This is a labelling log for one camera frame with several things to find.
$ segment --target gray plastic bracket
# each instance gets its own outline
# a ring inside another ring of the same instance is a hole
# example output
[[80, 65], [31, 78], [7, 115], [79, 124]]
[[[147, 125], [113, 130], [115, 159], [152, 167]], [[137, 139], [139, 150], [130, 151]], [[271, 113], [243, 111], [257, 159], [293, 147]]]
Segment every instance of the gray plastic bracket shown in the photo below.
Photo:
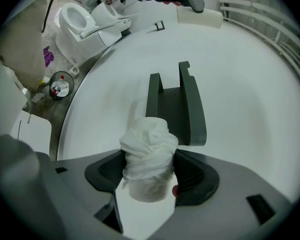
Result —
[[161, 31], [161, 30], [165, 30], [166, 29], [165, 25], [164, 25], [164, 22], [162, 20], [154, 23], [154, 25], [156, 26], [156, 31]]
[[179, 62], [180, 87], [164, 89], [159, 73], [151, 74], [146, 117], [167, 121], [179, 145], [204, 146], [207, 129], [198, 86], [189, 74], [188, 61]]

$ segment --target tiled floor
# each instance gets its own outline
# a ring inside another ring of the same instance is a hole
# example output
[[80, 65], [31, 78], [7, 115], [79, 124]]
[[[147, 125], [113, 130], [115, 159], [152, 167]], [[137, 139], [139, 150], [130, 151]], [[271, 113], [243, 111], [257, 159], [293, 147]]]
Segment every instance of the tiled floor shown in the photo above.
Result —
[[[55, 39], [58, 30], [58, 26], [55, 24], [55, 19], [58, 17], [61, 7], [65, 3], [76, 3], [81, 4], [79, 1], [82, 0], [54, 0], [51, 6], [49, 16], [46, 23], [46, 28], [42, 34], [42, 49], [49, 46], [49, 51], [53, 53], [54, 60], [46, 68], [45, 75], [51, 77], [55, 72], [66, 71], [68, 72], [72, 65], [71, 63], [62, 55], [58, 49]], [[101, 52], [97, 56], [88, 60], [80, 69], [79, 76], [74, 79], [74, 90], [71, 95], [65, 97], [62, 100], [55, 101], [49, 95], [49, 87], [41, 87], [37, 90], [38, 93], [44, 93], [45, 97], [38, 103], [33, 103], [31, 101], [32, 94], [28, 91], [25, 95], [28, 98], [29, 112], [38, 117], [47, 119], [52, 126], [51, 141], [50, 141], [50, 151], [49, 156], [52, 161], [57, 159], [57, 149], [59, 144], [59, 137], [62, 129], [62, 125], [68, 110], [68, 107], [72, 101], [72, 98], [80, 86], [82, 80], [87, 75], [89, 70], [98, 60], [98, 58], [103, 54]]]

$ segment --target white toilet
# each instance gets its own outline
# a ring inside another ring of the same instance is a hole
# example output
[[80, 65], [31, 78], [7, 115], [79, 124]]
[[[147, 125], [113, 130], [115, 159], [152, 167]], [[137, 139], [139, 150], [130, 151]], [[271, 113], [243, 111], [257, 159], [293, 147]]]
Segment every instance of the white toilet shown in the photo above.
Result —
[[120, 29], [120, 32], [128, 30], [132, 23], [130, 15], [119, 14], [111, 4], [108, 5], [104, 2], [93, 9], [91, 16], [99, 26], [117, 22], [115, 25]]
[[83, 7], [72, 2], [62, 6], [59, 23], [55, 43], [61, 53], [76, 67], [122, 37], [116, 25], [98, 26]]

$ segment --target toilet paper roll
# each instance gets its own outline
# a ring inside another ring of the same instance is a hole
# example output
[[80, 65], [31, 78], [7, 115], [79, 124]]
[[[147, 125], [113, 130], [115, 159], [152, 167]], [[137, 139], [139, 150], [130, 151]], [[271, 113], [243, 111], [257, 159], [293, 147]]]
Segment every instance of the toilet paper roll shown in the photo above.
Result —
[[77, 66], [74, 66], [73, 68], [70, 69], [69, 74], [73, 78], [76, 78], [79, 75], [79, 68]]
[[166, 198], [172, 174], [178, 138], [169, 133], [168, 123], [157, 117], [133, 121], [120, 139], [126, 165], [123, 187], [140, 202], [153, 203]]
[[223, 15], [219, 11], [204, 9], [203, 13], [196, 13], [190, 7], [179, 6], [176, 9], [178, 23], [195, 24], [219, 29], [223, 22]]

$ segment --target purple cloth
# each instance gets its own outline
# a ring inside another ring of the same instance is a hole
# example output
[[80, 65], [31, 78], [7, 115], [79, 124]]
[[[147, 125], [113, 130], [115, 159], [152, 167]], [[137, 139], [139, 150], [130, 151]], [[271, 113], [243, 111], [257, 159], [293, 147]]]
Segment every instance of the purple cloth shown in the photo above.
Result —
[[49, 48], [50, 46], [47, 46], [43, 49], [45, 67], [48, 67], [50, 62], [52, 62], [55, 59], [54, 54], [51, 51], [49, 51]]

